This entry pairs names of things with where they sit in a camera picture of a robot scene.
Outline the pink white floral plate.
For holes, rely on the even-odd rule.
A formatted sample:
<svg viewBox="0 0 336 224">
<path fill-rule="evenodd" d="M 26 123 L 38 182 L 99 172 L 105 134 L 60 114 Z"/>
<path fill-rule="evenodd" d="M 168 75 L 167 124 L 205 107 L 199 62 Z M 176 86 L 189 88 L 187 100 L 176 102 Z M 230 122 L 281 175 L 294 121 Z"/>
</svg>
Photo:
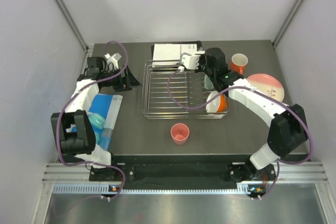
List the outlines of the pink white floral plate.
<svg viewBox="0 0 336 224">
<path fill-rule="evenodd" d="M 247 78 L 248 82 L 269 97 L 282 102 L 285 91 L 282 84 L 273 76 L 265 73 L 252 74 Z"/>
</svg>

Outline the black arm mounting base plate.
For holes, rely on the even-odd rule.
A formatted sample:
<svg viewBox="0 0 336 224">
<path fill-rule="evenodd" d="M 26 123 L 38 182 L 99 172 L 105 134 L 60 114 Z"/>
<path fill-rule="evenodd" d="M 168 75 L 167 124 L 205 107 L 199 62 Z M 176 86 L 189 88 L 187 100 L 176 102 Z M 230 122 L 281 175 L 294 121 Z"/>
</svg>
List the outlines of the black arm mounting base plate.
<svg viewBox="0 0 336 224">
<path fill-rule="evenodd" d="M 240 182 L 259 184 L 275 179 L 272 164 L 250 177 L 243 170 L 248 155 L 115 155 L 112 168 L 91 168 L 91 182 L 120 182 L 125 175 L 124 189 L 234 189 Z"/>
</svg>

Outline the white orange bowl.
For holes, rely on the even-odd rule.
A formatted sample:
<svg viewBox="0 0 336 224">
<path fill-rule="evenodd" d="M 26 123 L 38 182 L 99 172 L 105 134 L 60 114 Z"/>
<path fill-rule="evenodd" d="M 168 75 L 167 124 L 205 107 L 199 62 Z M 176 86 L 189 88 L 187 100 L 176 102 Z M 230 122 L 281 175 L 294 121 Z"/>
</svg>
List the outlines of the white orange bowl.
<svg viewBox="0 0 336 224">
<path fill-rule="evenodd" d="M 206 112 L 207 113 L 222 113 L 226 110 L 226 100 L 225 96 L 221 94 L 212 102 L 206 105 Z"/>
</svg>

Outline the mint green ceramic bowl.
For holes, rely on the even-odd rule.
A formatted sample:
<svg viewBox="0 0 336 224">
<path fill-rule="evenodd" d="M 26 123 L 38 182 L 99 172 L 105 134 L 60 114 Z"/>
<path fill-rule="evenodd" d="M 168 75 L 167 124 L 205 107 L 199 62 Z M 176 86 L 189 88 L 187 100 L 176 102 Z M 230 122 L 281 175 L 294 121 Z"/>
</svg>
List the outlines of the mint green ceramic bowl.
<svg viewBox="0 0 336 224">
<path fill-rule="evenodd" d="M 204 76 L 204 88 L 208 91 L 214 88 L 213 83 L 207 75 Z"/>
</svg>

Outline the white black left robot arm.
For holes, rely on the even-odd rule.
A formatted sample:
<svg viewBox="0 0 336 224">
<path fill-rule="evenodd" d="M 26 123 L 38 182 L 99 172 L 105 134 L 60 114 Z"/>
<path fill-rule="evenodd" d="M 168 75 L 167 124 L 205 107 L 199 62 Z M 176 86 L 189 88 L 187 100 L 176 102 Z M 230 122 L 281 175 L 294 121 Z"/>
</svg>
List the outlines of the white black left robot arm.
<svg viewBox="0 0 336 224">
<path fill-rule="evenodd" d="M 101 174 L 107 180 L 116 179 L 119 168 L 113 164 L 113 155 L 99 145 L 97 138 L 106 119 L 90 108 L 104 87 L 122 92 L 141 86 L 127 64 L 119 67 L 119 59 L 119 54 L 88 58 L 87 67 L 79 75 L 70 100 L 50 118 L 61 163 L 66 166 L 91 164 L 101 168 Z"/>
</svg>

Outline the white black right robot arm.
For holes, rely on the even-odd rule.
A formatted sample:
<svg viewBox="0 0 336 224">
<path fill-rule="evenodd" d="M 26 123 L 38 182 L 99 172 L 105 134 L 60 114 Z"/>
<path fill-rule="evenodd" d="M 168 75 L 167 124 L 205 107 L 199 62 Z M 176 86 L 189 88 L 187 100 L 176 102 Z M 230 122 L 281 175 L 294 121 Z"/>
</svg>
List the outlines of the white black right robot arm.
<svg viewBox="0 0 336 224">
<path fill-rule="evenodd" d="M 298 146 L 311 141 L 304 109 L 298 104 L 288 106 L 262 93 L 243 76 L 239 64 L 228 66 L 221 49 L 209 48 L 182 56 L 180 63 L 186 69 L 202 72 L 210 79 L 216 95 L 207 104 L 225 95 L 254 112 L 269 127 L 266 143 L 243 165 L 248 178 L 258 179 L 264 174 L 265 167 L 282 161 Z"/>
</svg>

